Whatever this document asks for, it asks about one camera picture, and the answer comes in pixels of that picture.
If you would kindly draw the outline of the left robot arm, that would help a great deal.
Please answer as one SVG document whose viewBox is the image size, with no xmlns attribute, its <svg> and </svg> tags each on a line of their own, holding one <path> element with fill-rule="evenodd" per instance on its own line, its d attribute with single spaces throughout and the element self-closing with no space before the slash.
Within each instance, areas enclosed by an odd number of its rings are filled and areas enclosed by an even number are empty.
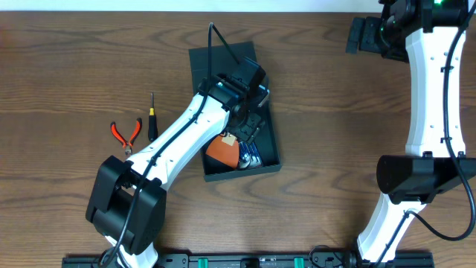
<svg viewBox="0 0 476 268">
<path fill-rule="evenodd" d="M 110 156 L 98 169 L 86 219 L 112 245 L 99 267 L 153 267 L 153 242 L 164 225 L 167 191 L 210 140 L 230 133 L 251 143 L 263 127 L 268 101 L 262 80 L 237 75 L 204 79 L 184 113 L 154 142 L 126 161 Z"/>
</svg>

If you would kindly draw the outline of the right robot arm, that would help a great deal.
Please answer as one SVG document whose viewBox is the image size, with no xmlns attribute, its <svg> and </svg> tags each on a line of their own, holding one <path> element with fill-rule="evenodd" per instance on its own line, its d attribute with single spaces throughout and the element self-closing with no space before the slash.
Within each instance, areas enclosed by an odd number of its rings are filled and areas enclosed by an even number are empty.
<svg viewBox="0 0 476 268">
<path fill-rule="evenodd" d="M 418 267 L 420 253 L 397 246 L 434 198 L 458 185 L 469 204 L 475 160 L 460 126 L 460 63 L 475 4 L 464 0 L 382 0 L 378 17 L 354 18 L 346 51 L 366 51 L 411 69 L 411 122 L 405 154 L 383 155 L 376 167 L 379 200 L 348 253 L 345 267 Z"/>
</svg>

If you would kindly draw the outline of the blue drill bit case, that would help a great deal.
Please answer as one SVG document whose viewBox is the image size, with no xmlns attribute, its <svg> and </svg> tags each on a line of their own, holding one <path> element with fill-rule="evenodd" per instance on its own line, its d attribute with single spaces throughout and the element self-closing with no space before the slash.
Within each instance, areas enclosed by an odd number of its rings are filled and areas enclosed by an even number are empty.
<svg viewBox="0 0 476 268">
<path fill-rule="evenodd" d="M 261 156 L 259 154 L 259 151 L 255 143 L 247 144 L 244 141 L 241 141 L 239 143 L 239 154 L 244 152 L 252 153 L 255 156 L 257 166 L 254 168 L 261 168 L 263 166 L 263 160 L 261 159 Z"/>
</svg>

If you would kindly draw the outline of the orange scraper wooden handle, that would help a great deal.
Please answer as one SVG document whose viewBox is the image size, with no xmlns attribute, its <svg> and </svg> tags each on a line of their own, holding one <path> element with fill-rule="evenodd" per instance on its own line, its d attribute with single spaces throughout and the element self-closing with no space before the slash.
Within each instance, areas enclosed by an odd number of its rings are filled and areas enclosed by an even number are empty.
<svg viewBox="0 0 476 268">
<path fill-rule="evenodd" d="M 236 169 L 239 164 L 239 143 L 230 133 L 218 134 L 205 152 L 212 159 Z"/>
</svg>

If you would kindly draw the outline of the black handled claw hammer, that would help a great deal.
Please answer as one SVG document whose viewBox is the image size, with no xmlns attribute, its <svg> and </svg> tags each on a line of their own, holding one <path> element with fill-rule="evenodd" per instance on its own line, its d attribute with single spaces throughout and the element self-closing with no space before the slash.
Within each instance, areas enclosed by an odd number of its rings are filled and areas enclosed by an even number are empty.
<svg viewBox="0 0 476 268">
<path fill-rule="evenodd" d="M 256 158 L 252 153 L 240 153 L 238 168 L 240 170 L 255 168 L 257 166 Z"/>
</svg>

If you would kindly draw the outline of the black yellow screwdriver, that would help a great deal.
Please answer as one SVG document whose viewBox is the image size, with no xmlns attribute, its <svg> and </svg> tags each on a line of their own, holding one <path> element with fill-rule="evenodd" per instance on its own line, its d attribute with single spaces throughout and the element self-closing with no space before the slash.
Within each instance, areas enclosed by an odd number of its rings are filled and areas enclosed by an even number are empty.
<svg viewBox="0 0 476 268">
<path fill-rule="evenodd" d="M 151 93 L 150 108 L 149 108 L 149 123 L 148 123 L 148 139 L 154 142 L 158 137 L 157 118 L 154 107 L 154 93 Z"/>
</svg>

